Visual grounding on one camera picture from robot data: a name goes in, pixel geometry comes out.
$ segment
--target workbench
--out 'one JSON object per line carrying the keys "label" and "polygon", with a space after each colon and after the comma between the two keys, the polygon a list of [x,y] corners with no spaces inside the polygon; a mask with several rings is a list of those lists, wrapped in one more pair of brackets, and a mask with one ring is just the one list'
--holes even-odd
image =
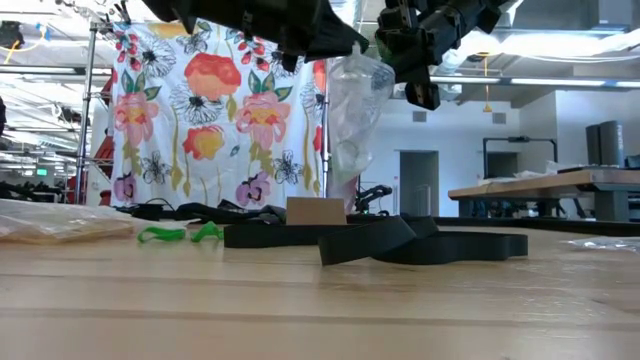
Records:
{"label": "workbench", "polygon": [[640,258],[529,235],[529,257],[323,268],[317,247],[0,244],[0,359],[638,359]]}
{"label": "workbench", "polygon": [[629,221],[629,192],[638,191],[640,171],[597,169],[508,182],[491,182],[451,190],[449,198],[458,201],[460,217],[470,217],[472,202],[477,200],[544,201],[578,198],[586,193],[594,193],[597,220]]}

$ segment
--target wooden table surface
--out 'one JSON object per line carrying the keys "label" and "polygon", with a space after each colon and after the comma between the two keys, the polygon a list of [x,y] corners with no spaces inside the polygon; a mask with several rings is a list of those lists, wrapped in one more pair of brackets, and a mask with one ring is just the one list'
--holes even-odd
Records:
{"label": "wooden table surface", "polygon": [[510,182],[495,182],[449,191],[449,198],[478,197],[567,198],[580,195],[576,185],[640,185],[640,171],[619,169],[581,170]]}
{"label": "wooden table surface", "polygon": [[322,268],[315,247],[2,244],[0,359],[639,358],[639,256],[497,231],[528,233],[530,256]]}

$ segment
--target green plastic piece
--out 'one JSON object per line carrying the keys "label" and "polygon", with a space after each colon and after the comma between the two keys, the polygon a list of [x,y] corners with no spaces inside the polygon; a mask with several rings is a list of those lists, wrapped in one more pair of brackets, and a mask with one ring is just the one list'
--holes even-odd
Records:
{"label": "green plastic piece", "polygon": [[214,224],[213,221],[209,221],[204,224],[197,233],[191,235],[191,242],[200,242],[207,236],[215,236],[220,240],[224,240],[224,231]]}
{"label": "green plastic piece", "polygon": [[185,229],[169,230],[155,226],[150,226],[138,234],[138,241],[146,243],[150,240],[161,240],[165,242],[176,242],[184,239],[187,236]]}

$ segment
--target floral fabric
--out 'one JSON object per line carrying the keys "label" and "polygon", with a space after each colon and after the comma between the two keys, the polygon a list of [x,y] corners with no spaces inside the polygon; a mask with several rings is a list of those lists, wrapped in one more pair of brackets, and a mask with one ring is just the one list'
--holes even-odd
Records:
{"label": "floral fabric", "polygon": [[199,20],[116,25],[112,205],[284,206],[321,196],[324,62]]}

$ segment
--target clear plastic bag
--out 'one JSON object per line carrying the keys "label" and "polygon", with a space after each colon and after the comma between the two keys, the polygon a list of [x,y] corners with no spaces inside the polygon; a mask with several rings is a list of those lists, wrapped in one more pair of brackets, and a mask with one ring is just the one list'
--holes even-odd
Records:
{"label": "clear plastic bag", "polygon": [[332,186],[341,187],[373,160],[371,135],[395,83],[393,69],[360,54],[338,60],[329,73],[329,145]]}
{"label": "clear plastic bag", "polygon": [[595,237],[566,243],[585,250],[623,250],[640,254],[640,237]]}
{"label": "clear plastic bag", "polygon": [[154,223],[109,207],[35,203],[0,199],[0,242],[57,244],[104,238],[128,238],[153,224],[170,228],[184,223]]}

